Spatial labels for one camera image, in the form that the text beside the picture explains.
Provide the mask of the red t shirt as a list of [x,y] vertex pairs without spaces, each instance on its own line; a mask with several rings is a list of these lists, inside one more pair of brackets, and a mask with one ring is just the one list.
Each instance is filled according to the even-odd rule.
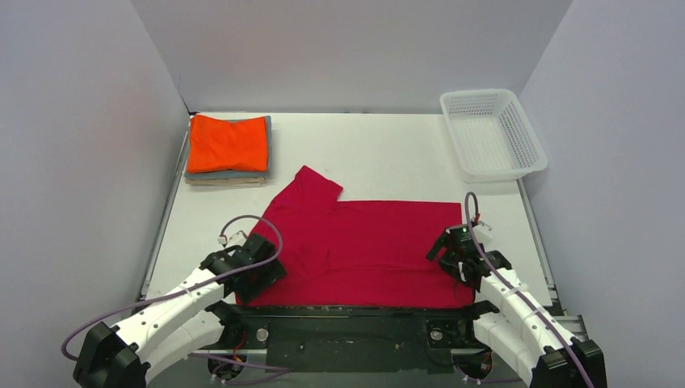
[[340,200],[343,188],[309,167],[267,206],[256,234],[282,241],[285,277],[254,306],[381,306],[456,309],[473,291],[427,259],[459,225],[453,202]]

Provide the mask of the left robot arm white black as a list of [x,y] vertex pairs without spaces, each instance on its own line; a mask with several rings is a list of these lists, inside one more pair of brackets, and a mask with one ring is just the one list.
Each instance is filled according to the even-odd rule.
[[86,333],[73,378],[81,387],[144,387],[160,372],[210,345],[246,339],[230,294],[249,302],[285,275],[274,243],[253,234],[241,245],[209,254],[158,301],[112,326]]

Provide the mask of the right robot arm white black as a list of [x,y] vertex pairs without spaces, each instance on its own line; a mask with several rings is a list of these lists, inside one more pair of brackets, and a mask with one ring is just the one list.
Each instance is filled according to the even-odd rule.
[[469,225],[447,228],[427,254],[441,269],[483,296],[476,315],[456,327],[460,342],[484,344],[529,387],[605,387],[601,348],[579,339],[527,290],[499,251],[485,251]]

